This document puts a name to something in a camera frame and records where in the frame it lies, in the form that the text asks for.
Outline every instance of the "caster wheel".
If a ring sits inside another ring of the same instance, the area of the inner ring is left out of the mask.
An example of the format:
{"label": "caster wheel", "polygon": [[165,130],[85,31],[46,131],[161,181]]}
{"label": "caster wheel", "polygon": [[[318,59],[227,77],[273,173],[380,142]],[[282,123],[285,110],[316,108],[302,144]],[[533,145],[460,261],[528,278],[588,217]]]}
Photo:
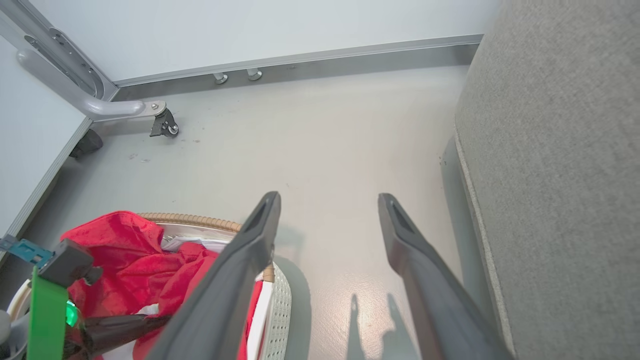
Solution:
{"label": "caster wheel", "polygon": [[85,154],[91,154],[92,152],[98,151],[102,147],[102,139],[100,135],[98,135],[95,131],[89,129],[86,134],[78,141],[76,147],[71,150],[72,158],[78,159]]}
{"label": "caster wheel", "polygon": [[178,128],[178,124],[174,125],[174,126],[168,126],[167,131],[162,133],[162,135],[165,135],[168,138],[175,138],[176,136],[178,136],[178,133],[180,132],[180,128]]}
{"label": "caster wheel", "polygon": [[149,136],[165,135],[168,138],[175,138],[178,136],[179,131],[180,129],[178,128],[178,124],[175,123],[171,111],[164,109],[161,114],[156,115],[156,121],[154,121]]}

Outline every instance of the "gray floor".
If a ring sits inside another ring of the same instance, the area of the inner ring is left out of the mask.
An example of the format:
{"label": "gray floor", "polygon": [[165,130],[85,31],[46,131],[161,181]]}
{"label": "gray floor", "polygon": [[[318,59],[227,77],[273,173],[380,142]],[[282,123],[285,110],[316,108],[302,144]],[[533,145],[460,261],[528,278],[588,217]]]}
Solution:
{"label": "gray floor", "polygon": [[[149,138],[150,120],[97,127],[104,147],[65,163],[25,237],[50,246],[119,209],[242,222],[278,190],[275,261],[293,293],[287,358],[417,359],[376,199],[401,201],[491,317],[451,142],[472,54],[413,51],[268,68],[255,83],[235,72],[221,86],[202,76],[125,89],[119,99],[165,100],[179,136]],[[0,305],[28,271],[7,261]]]}

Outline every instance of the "green strap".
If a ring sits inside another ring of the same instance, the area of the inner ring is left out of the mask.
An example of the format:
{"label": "green strap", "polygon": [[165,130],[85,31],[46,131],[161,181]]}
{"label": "green strap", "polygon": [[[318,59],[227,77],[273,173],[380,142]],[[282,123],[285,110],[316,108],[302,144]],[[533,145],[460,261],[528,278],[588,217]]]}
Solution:
{"label": "green strap", "polygon": [[67,289],[40,278],[33,268],[27,360],[62,359],[67,300]]}

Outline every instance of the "red cloth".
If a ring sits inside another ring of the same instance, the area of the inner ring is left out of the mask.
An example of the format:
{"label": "red cloth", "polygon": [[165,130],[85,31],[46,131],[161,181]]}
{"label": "red cloth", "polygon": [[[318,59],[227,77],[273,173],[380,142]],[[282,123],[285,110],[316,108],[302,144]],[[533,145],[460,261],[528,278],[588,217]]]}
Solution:
{"label": "red cloth", "polygon": [[[62,235],[61,240],[68,238],[88,248],[93,265],[104,271],[93,286],[76,281],[68,289],[84,317],[135,314],[156,303],[158,316],[178,311],[218,254],[195,243],[183,244],[176,253],[163,252],[163,233],[154,222],[116,211]],[[261,289],[262,282],[254,287],[238,360],[246,359],[246,337]],[[134,359],[144,359],[159,333],[152,332],[136,342]]]}

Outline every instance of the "green light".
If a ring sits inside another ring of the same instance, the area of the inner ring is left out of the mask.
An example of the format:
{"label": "green light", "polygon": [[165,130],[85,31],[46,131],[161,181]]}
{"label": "green light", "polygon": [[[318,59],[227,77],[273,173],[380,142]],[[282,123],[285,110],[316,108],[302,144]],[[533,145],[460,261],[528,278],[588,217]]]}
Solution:
{"label": "green light", "polygon": [[75,326],[78,322],[78,308],[76,305],[67,300],[67,324],[71,327]]}

